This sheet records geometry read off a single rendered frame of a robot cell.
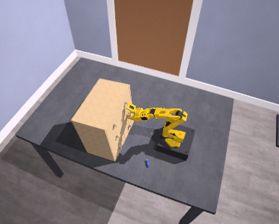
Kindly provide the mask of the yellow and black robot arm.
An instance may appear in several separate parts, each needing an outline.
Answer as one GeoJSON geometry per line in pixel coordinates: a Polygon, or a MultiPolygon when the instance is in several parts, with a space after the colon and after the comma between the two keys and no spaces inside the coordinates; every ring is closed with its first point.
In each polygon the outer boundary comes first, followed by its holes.
{"type": "Polygon", "coordinates": [[[187,113],[186,112],[182,113],[182,110],[179,108],[171,108],[171,109],[146,108],[140,114],[140,118],[142,121],[146,121],[153,117],[155,117],[156,119],[168,119],[163,127],[163,137],[170,137],[165,139],[165,142],[170,147],[179,147],[185,132],[181,132],[177,130],[174,131],[173,128],[177,127],[179,124],[186,121],[187,113]],[[170,115],[172,113],[176,113],[176,115],[175,116],[170,115]]]}

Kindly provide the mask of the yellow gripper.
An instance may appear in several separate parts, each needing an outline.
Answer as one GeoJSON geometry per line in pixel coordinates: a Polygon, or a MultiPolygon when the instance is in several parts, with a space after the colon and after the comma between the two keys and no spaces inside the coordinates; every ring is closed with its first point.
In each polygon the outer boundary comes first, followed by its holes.
{"type": "Polygon", "coordinates": [[[126,107],[130,112],[129,113],[135,113],[134,116],[129,116],[127,117],[128,119],[131,119],[133,121],[141,121],[140,114],[144,111],[142,108],[137,108],[136,106],[129,103],[128,106],[126,107]]]}

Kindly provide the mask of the wooden chest of drawers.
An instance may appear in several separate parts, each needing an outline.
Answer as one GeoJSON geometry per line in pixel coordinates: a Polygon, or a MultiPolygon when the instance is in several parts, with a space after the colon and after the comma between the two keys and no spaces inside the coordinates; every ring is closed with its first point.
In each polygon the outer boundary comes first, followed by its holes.
{"type": "MultiPolygon", "coordinates": [[[[106,127],[128,88],[130,92],[128,84],[99,79],[75,113],[71,121],[87,153],[116,161],[106,127]]],[[[131,92],[130,98],[132,101],[131,92]]]]}

